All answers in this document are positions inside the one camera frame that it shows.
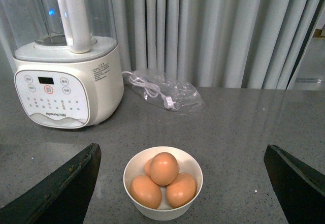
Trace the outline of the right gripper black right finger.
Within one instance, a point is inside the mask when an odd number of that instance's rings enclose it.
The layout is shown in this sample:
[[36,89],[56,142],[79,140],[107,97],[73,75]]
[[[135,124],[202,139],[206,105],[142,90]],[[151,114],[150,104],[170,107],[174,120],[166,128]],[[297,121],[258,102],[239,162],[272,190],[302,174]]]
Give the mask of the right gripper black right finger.
[[276,145],[264,163],[288,223],[324,223],[324,174]]

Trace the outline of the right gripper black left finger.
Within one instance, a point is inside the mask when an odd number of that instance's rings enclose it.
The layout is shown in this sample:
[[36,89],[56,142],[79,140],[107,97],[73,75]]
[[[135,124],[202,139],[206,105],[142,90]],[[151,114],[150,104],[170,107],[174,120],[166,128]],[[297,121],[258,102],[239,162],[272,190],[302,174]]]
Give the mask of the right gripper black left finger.
[[101,164],[92,143],[33,188],[1,208],[1,223],[83,223]]

